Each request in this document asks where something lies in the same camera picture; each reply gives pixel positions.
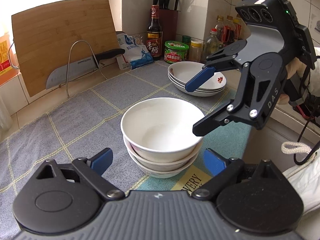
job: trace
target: plastic bag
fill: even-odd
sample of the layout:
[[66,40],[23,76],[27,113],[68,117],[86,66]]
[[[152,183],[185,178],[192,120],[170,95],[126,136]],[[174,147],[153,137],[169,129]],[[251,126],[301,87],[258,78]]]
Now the plastic bag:
[[125,33],[117,34],[118,42],[125,53],[117,57],[118,65],[121,70],[135,69],[145,64],[153,62],[151,54],[143,44],[136,44],[135,39]]

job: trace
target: camera lens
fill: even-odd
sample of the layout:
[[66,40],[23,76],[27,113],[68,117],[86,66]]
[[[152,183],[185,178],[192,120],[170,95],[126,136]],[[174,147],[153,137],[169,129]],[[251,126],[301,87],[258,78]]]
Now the camera lens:
[[256,22],[261,22],[260,14],[258,14],[258,12],[255,9],[249,8],[248,11]]
[[240,12],[246,20],[250,20],[250,16],[245,10],[241,9]]
[[261,14],[268,22],[273,22],[271,14],[266,9],[261,9]]

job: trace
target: green lid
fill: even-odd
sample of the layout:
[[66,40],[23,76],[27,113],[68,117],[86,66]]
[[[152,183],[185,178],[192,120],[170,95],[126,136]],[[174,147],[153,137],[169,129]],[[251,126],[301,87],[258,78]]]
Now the green lid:
[[180,50],[188,50],[189,45],[184,44],[179,41],[166,41],[164,45],[169,49],[180,49]]
[[182,36],[182,42],[183,43],[190,43],[191,42],[191,37],[187,35]]

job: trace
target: knife block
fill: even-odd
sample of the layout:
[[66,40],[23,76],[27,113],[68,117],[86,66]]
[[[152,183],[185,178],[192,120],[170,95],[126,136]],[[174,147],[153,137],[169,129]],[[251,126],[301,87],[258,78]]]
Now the knife block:
[[178,11],[159,9],[159,21],[162,26],[162,50],[161,56],[164,56],[164,43],[166,41],[175,41],[178,23]]

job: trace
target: human hand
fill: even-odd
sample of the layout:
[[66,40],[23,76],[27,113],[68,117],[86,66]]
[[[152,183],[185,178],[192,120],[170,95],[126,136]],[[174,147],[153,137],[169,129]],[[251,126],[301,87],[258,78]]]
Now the human hand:
[[[303,73],[306,69],[306,65],[304,63],[302,63],[298,58],[294,58],[287,66],[287,73],[288,73],[288,77],[287,79],[290,79],[295,73],[298,74],[299,77],[302,78]],[[277,104],[279,105],[285,105],[289,103],[289,96],[286,94],[281,94]]]

